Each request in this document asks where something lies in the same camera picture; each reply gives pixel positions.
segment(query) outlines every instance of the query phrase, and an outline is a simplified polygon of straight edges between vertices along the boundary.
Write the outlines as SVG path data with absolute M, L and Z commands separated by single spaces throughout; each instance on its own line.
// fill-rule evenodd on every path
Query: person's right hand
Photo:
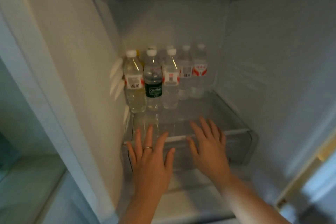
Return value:
M 199 142 L 198 150 L 191 137 L 187 137 L 194 164 L 221 192 L 232 176 L 225 153 L 226 137 L 212 120 L 209 119 L 210 126 L 202 116 L 199 121 L 202 128 L 195 122 L 190 122 Z

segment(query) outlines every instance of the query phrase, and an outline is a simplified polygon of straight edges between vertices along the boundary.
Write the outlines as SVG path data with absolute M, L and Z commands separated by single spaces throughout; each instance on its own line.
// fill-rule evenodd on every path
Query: green label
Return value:
M 157 98 L 162 95 L 162 82 L 158 84 L 145 83 L 146 96 L 149 98 Z

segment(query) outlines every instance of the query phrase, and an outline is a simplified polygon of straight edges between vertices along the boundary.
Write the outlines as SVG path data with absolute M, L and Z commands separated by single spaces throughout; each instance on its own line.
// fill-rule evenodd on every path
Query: bottle cap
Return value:
M 169 56 L 174 56 L 174 55 L 176 55 L 176 49 L 169 49 L 169 50 L 167 50 L 167 53 L 168 53 Z
M 128 50 L 126 52 L 126 56 L 129 58 L 134 58 L 137 56 L 137 51 L 136 50 Z
M 202 51 L 205 48 L 205 44 L 198 44 L 197 48 Z
M 188 52 L 190 50 L 190 45 L 182 45 L 182 50 L 184 50 L 185 52 Z
M 147 49 L 147 55 L 148 56 L 155 56 L 156 55 L 156 50 L 152 50 L 152 49 Z

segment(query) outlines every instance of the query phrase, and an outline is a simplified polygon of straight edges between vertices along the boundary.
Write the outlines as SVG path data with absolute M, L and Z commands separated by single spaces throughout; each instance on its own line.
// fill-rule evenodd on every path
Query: person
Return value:
M 247 188 L 229 168 L 225 154 L 226 138 L 212 120 L 209 124 L 199 118 L 202 128 L 190 122 L 199 142 L 187 137 L 195 166 L 213 182 L 218 192 L 228 202 L 241 224 L 288 224 L 275 209 Z M 155 146 L 153 126 L 149 126 L 144 144 L 141 145 L 140 130 L 136 131 L 135 148 L 128 143 L 129 156 L 133 166 L 135 194 L 128 205 L 120 224 L 151 223 L 160 198 L 168 188 L 173 172 L 175 149 L 170 149 L 163 162 L 163 147 L 168 132 L 163 133 Z

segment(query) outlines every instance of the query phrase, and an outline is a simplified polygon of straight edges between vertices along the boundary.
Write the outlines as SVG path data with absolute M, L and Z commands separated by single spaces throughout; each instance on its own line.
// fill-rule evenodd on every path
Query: crisper drawer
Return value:
M 194 132 L 190 126 L 190 120 L 198 122 L 199 115 L 211 118 L 217 126 L 224 131 L 227 138 L 226 153 L 230 164 L 244 165 L 250 160 L 258 137 L 253 133 L 238 116 L 215 93 L 207 93 L 203 99 L 190 99 L 180 101 L 174 110 L 161 109 L 158 112 L 145 111 L 139 114 L 131 114 L 122 146 L 125 173 L 132 172 L 126 141 L 134 143 L 134 135 L 137 128 L 141 130 L 142 140 L 145 137 L 149 124 L 153 124 L 153 144 L 159 135 L 168 131 L 164 155 L 169 149 L 176 148 L 174 157 L 174 171 L 193 168 L 191 153 L 188 149 L 186 136 L 191 136 L 197 144 Z

